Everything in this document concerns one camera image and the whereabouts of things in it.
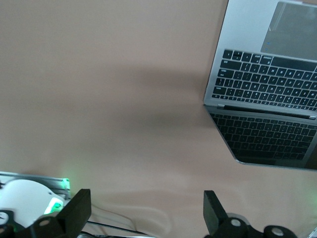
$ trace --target green light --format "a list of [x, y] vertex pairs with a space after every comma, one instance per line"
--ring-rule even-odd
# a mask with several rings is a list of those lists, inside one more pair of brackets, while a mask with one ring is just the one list
[[61, 201], [60, 199], [53, 197], [48, 205], [48, 207], [46, 208], [44, 215], [45, 214], [49, 214], [52, 212], [59, 212], [63, 209], [63, 201]]
[[64, 189], [70, 190], [70, 183], [68, 178], [63, 178]]

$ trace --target silver laptop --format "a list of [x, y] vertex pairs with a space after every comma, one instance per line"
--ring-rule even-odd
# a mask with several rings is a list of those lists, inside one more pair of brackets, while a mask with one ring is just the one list
[[317, 5], [229, 0], [204, 104], [239, 162], [317, 170]]

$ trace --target black cable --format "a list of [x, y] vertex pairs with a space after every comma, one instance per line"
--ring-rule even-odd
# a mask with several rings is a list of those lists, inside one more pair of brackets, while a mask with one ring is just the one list
[[148, 236], [148, 234], [145, 234], [143, 232], [133, 231], [133, 230], [129, 230], [129, 229], [121, 228], [121, 227], [115, 227], [115, 226], [111, 226], [111, 225], [107, 225], [107, 224], [102, 224], [99, 222], [88, 221], [87, 223], [97, 225], [97, 226], [109, 227], [109, 228], [113, 228], [113, 229], [117, 229], [117, 230], [121, 230], [121, 231], [125, 231], [125, 232], [131, 232], [131, 233], [135, 233], [135, 234], [139, 234], [139, 235]]

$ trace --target cable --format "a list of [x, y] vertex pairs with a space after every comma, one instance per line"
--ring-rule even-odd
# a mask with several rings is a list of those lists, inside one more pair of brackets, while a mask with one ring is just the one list
[[109, 227], [109, 228], [113, 228], [113, 229], [117, 229], [117, 230], [121, 230], [121, 231], [125, 231], [125, 232], [131, 232], [131, 233], [135, 233], [135, 234], [139, 234], [139, 235], [148, 236], [148, 234], [145, 234], [143, 232], [133, 231], [133, 230], [129, 230], [129, 229], [121, 228], [121, 227], [115, 227], [115, 226], [111, 226], [111, 225], [107, 225], [107, 224], [102, 224], [99, 222], [88, 221], [87, 223], [97, 225], [97, 226]]
[[93, 234], [90, 234], [90, 233], [84, 232], [84, 231], [81, 231], [80, 235], [88, 236], [90, 238], [107, 238], [107, 237], [110, 237], [110, 236], [96, 236], [96, 235], [93, 235]]

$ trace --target black keyboard key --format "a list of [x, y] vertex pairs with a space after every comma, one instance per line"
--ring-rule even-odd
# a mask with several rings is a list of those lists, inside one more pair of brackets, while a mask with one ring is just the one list
[[295, 74], [295, 70], [288, 69], [286, 71], [285, 77], [292, 78], [294, 76], [294, 74]]
[[237, 89], [234, 95], [235, 95], [236, 97], [242, 97], [242, 95], [243, 95], [243, 90]]
[[292, 101], [292, 104], [294, 105], [298, 105], [301, 101], [301, 98], [294, 98], [293, 101]]
[[243, 82], [241, 88], [248, 90], [248, 89], [250, 88], [250, 86], [251, 86], [251, 83], [249, 83], [249, 82]]
[[314, 107], [314, 106], [316, 105], [316, 103], [317, 103], [317, 100], [316, 100], [316, 99], [310, 99], [310, 100], [308, 101], [307, 106], [309, 106], [309, 107]]
[[261, 95], [260, 95], [260, 100], [266, 101], [267, 98], [268, 98], [268, 93], [261, 93]]
[[268, 87], [268, 85], [266, 85], [266, 84], [261, 84], [261, 85], [259, 86], [259, 91], [260, 91], [260, 92], [266, 92], [267, 87]]
[[233, 95], [234, 95], [234, 91], [235, 91], [235, 89], [233, 89], [233, 88], [228, 88], [228, 89], [227, 89], [227, 92], [226, 92], [226, 95], [227, 95], [227, 96], [233, 96]]
[[273, 158], [274, 152], [258, 151], [258, 150], [240, 150], [240, 156], [250, 156], [257, 158]]
[[223, 86], [224, 85], [224, 78], [217, 78], [216, 86]]
[[258, 136], [259, 131], [258, 130], [252, 130], [251, 136]]
[[270, 68], [268, 69], [267, 74], [268, 74], [268, 75], [276, 75], [276, 72], [277, 72], [277, 68], [276, 68], [276, 67], [270, 67]]
[[260, 79], [260, 83], [268, 83], [269, 76], [267, 75], [262, 75]]
[[277, 77], [270, 77], [268, 80], [268, 83], [271, 85], [275, 85], [277, 83], [278, 78]]
[[241, 63], [236, 61], [230, 61], [230, 60], [222, 60], [220, 67], [239, 70], [241, 67]]
[[257, 73], [259, 71], [260, 65], [259, 64], [252, 64], [250, 67], [250, 72]]
[[243, 63], [242, 67], [241, 67], [241, 71], [248, 72], [250, 70], [250, 66], [251, 66], [251, 64], [249, 64], [249, 63]]
[[307, 95], [308, 98], [315, 98], [317, 93], [315, 91], [310, 91], [309, 94]]
[[251, 56], [252, 56], [252, 54], [250, 54], [250, 53], [243, 53], [241, 61], [249, 62], [251, 59]]
[[292, 153], [305, 154], [306, 152], [307, 152], [307, 148], [293, 147], [292, 149]]
[[274, 125], [273, 127], [272, 127], [272, 131], [275, 131], [275, 132], [277, 132], [277, 131], [279, 131], [279, 129], [280, 129], [280, 127], [281, 127], [281, 125]]
[[277, 142], [277, 139], [275, 139], [275, 138], [271, 138], [271, 139], [269, 140], [269, 144], [271, 144], [271, 145], [275, 145], [276, 142]]
[[285, 68], [279, 68], [276, 72], [276, 76], [281, 76], [283, 77], [286, 73], [286, 69]]
[[271, 65], [283, 68], [298, 69], [303, 71], [314, 71], [314, 69], [317, 66], [317, 63], [274, 57]]
[[243, 93], [243, 97], [244, 97], [244, 98], [250, 98], [251, 95], [252, 95], [252, 92], [251, 92], [251, 91], [244, 91], [244, 93]]
[[235, 80], [233, 82], [233, 87], [234, 88], [241, 88], [241, 85], [242, 85], [242, 81]]
[[281, 137], [281, 134], [280, 132], [275, 132], [274, 135], [273, 135], [273, 138], [276, 138], [276, 139], [279, 139]]
[[317, 81], [317, 73], [314, 73], [311, 77], [312, 81]]
[[302, 141], [311, 143], [313, 141], [313, 137], [312, 136], [303, 136]]
[[267, 71], [268, 71], [268, 66], [265, 66], [265, 65], [260, 66], [259, 73], [267, 74]]
[[282, 96], [282, 95], [278, 95], [277, 97], [276, 97], [276, 102], [277, 103], [283, 103], [284, 102], [284, 98], [285, 98], [285, 96]]
[[296, 96], [298, 97], [300, 94], [301, 94], [301, 90], [300, 89], [294, 89], [293, 92], [292, 92], [292, 96], [295, 96], [295, 97]]
[[265, 127], [264, 127], [264, 130], [266, 131], [271, 131], [272, 130], [272, 127], [273, 127], [273, 124], [266, 124]]
[[295, 80], [294, 80], [294, 79], [288, 79], [288, 80], [286, 81], [286, 83], [285, 83], [285, 86], [286, 86], [286, 87], [293, 87], [294, 83], [295, 83]]
[[235, 71], [233, 78], [234, 79], [242, 79], [243, 72]]
[[251, 58], [251, 62], [252, 62], [252, 63], [259, 63], [260, 60], [261, 60], [261, 55], [256, 55], [256, 54], [254, 54], [254, 55], [252, 56], [252, 58]]
[[252, 74], [251, 82], [259, 82], [260, 78], [261, 78], [261, 75], [254, 73]]
[[313, 73], [310, 72], [304, 72], [302, 79], [304, 80], [310, 80], [310, 78], [312, 77]]
[[299, 95], [301, 98], [308, 97], [309, 91], [308, 90], [302, 90], [301, 94]]
[[309, 129], [303, 128], [301, 135], [308, 135], [308, 133], [309, 133]]
[[309, 89], [312, 85], [312, 82], [305, 81], [302, 85], [303, 89]]
[[250, 86], [250, 90], [257, 91], [259, 89], [259, 86], [260, 85], [258, 83], [252, 83]]
[[289, 96], [293, 92], [292, 88], [285, 88], [283, 95]]
[[233, 80], [232, 79], [226, 79], [225, 82], [224, 82], [224, 86], [225, 87], [228, 87], [228, 88], [231, 88], [233, 85]]
[[284, 89], [285, 89], [284, 87], [277, 87], [275, 93], [276, 94], [283, 94]]
[[270, 86], [270, 85], [269, 85], [266, 92], [268, 92], [268, 93], [274, 93], [275, 90], [276, 90], [276, 87], [275, 87], [275, 86]]
[[258, 125], [257, 125], [257, 129], [258, 130], [264, 130], [264, 127], [265, 127], [265, 123], [258, 123]]
[[225, 93], [226, 93], [226, 88], [215, 87], [215, 88], [213, 89], [213, 93], [214, 93], [214, 94], [225, 95]]
[[251, 77], [252, 77], [251, 73], [243, 73], [242, 80], [250, 81]]
[[244, 129], [243, 134], [244, 135], [251, 135], [251, 129]]
[[281, 128], [279, 129], [280, 132], [286, 132], [287, 131], [287, 126], [286, 125], [281, 125]]
[[233, 77], [233, 72], [232, 70], [228, 69], [220, 69], [218, 73], [218, 77], [224, 77], [224, 78], [232, 78]]
[[295, 127], [294, 127], [294, 126], [289, 126], [289, 127], [287, 128], [287, 133], [290, 134], [290, 135], [288, 136], [288, 139], [289, 139], [289, 140], [295, 139], [295, 137], [294, 137], [294, 138], [291, 137], [292, 134], [294, 133], [294, 131], [295, 131]]
[[271, 56], [262, 56], [260, 60], [260, 64], [267, 64], [270, 65], [272, 62], [272, 57]]
[[240, 51], [235, 51], [235, 52], [233, 52], [232, 59], [233, 59], [233, 60], [240, 60], [240, 59], [241, 59], [241, 56], [242, 56], [242, 52], [240, 52]]
[[315, 136], [316, 134], [316, 130], [310, 130], [310, 132], [308, 133], [308, 136]]
[[285, 97], [284, 103], [292, 103], [293, 97]]
[[252, 95], [251, 95], [252, 99], [259, 99], [259, 97], [260, 97], [260, 93], [259, 92], [253, 92]]
[[296, 78], [296, 79], [301, 79], [304, 75], [304, 72], [303, 71], [296, 71], [293, 78]]
[[294, 134], [296, 134], [296, 135], [300, 135], [301, 133], [302, 133], [302, 128], [300, 128], [300, 127], [297, 127], [297, 128], [295, 128], [295, 130], [294, 130]]
[[276, 85], [284, 86], [285, 83], [286, 83], [286, 78], [278, 78]]
[[233, 54], [233, 51], [225, 50], [225, 51], [223, 52], [223, 56], [222, 56], [222, 57], [225, 58], [225, 59], [231, 59], [232, 54]]
[[294, 83], [294, 87], [295, 88], [301, 88], [303, 83], [304, 83], [304, 81], [302, 81], [302, 80], [296, 80], [295, 83]]

